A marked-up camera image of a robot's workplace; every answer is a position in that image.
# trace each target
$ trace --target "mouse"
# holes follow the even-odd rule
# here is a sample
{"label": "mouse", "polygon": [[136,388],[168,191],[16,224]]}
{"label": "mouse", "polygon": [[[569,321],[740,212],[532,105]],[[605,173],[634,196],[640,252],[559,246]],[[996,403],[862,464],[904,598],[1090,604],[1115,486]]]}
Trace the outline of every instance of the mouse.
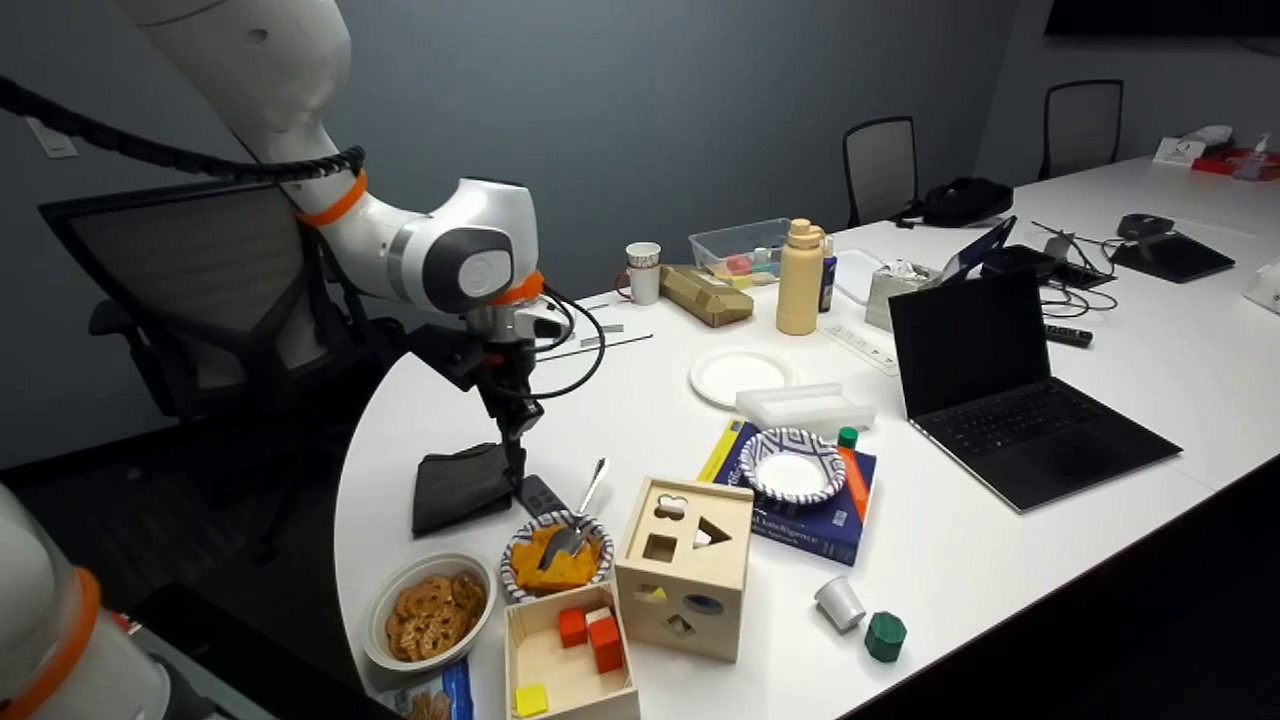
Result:
{"label": "mouse", "polygon": [[1153,217],[1153,212],[1127,212],[1127,217],[1119,217],[1119,230],[1115,230],[1115,236],[1126,236],[1126,240],[1155,240],[1167,232],[1171,232],[1171,221]]}

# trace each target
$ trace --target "bowl of snacks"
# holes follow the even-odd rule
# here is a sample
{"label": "bowl of snacks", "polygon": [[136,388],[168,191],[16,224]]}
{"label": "bowl of snacks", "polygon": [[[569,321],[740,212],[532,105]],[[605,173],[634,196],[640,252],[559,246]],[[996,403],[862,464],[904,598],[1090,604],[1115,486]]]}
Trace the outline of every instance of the bowl of snacks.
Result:
{"label": "bowl of snacks", "polygon": [[[579,531],[572,545],[548,556],[555,531]],[[503,548],[500,586],[514,604],[532,598],[555,598],[569,590],[600,586],[611,573],[611,539],[605,528],[578,514],[545,514],[530,522]]]}
{"label": "bowl of snacks", "polygon": [[471,556],[415,559],[377,598],[365,655],[388,672],[442,668],[476,645],[493,598],[493,573]]}

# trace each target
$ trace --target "mesh chair back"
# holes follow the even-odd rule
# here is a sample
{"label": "mesh chair back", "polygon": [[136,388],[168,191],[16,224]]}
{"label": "mesh chair back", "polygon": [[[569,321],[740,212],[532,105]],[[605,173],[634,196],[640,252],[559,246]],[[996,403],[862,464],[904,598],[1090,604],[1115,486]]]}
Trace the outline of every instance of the mesh chair back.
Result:
{"label": "mesh chair back", "polygon": [[916,119],[890,115],[843,133],[847,224],[894,221],[916,206]]}
{"label": "mesh chair back", "polygon": [[168,355],[178,403],[298,403],[298,379],[353,338],[326,292],[320,247],[271,185],[199,185],[46,207],[86,273]]}
{"label": "mesh chair back", "polygon": [[1041,176],[1066,176],[1119,157],[1119,79],[1074,79],[1045,91]]}

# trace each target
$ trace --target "laptop keyboard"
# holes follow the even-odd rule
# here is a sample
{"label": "laptop keyboard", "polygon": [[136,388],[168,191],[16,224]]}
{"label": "laptop keyboard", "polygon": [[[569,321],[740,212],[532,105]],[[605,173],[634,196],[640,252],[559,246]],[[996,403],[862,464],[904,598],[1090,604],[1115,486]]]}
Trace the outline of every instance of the laptop keyboard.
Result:
{"label": "laptop keyboard", "polygon": [[1024,392],[991,397],[957,417],[936,417],[934,424],[964,452],[996,452],[996,448],[1041,435],[1066,417],[1079,417],[1079,410],[1083,410],[1079,397],[1051,386],[1037,386]]}

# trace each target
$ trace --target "yellow block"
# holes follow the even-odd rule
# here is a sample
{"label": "yellow block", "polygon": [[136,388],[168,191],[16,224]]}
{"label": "yellow block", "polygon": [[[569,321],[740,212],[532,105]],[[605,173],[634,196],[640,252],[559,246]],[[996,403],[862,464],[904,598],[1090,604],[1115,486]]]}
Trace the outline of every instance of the yellow block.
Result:
{"label": "yellow block", "polygon": [[551,706],[548,706],[548,687],[545,684],[522,684],[516,687],[516,715],[522,720],[532,720],[532,715],[545,715]]}

